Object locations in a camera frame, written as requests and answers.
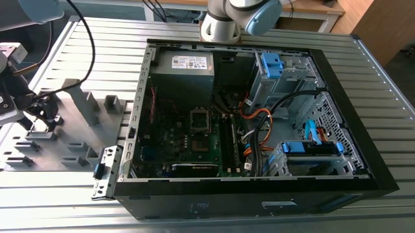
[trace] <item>metal bracket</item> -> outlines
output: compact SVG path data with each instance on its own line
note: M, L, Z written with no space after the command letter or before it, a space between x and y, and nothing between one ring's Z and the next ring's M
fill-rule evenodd
M119 164L121 161L123 147L107 147L100 163L95 167L92 200L113 200L115 183Z

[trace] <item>power supply label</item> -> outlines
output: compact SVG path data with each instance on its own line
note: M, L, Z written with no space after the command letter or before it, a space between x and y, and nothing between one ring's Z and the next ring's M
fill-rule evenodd
M174 56L171 67L174 69L208 69L207 58Z

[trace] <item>slotted metal surface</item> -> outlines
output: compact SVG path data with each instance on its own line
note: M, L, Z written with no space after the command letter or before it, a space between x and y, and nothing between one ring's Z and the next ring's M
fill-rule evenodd
M199 40L199 26L88 18L97 40L97 63L83 89L95 97L129 100L128 120L147 38ZM92 202L89 172L0 172L0 228L69 232L414 232L415 122L414 110L366 51L347 35L272 30L262 37L242 36L247 44L322 49L356 108L368 133L398 180L400 190L364 200L327 215L230 219L136 221L116 201ZM91 46L81 23L69 22L49 59L31 83L35 91L55 89L64 78L81 78ZM124 136L125 128L119 135ZM8 133L8 127L0 136Z

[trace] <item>sticker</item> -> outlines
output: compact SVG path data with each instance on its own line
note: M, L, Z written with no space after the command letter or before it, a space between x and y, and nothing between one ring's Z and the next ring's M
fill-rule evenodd
M342 13L342 12L336 12L336 11L327 11L327 14L331 14L331 15L342 15L343 13Z
M252 105L252 101L251 101L251 100L248 100L248 99L246 99L246 100L244 100L244 103L246 103L248 106L251 106L251 105Z
M171 67L174 69L208 69L206 57L174 56Z
M248 171L251 171L251 169L252 169L252 164L246 163L246 164L244 164L244 169L248 170Z

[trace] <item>open computer tower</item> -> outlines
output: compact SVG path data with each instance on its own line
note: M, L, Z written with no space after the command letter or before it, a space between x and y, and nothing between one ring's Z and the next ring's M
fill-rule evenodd
M323 51L148 40L143 56L93 200L137 219L272 216L398 190Z

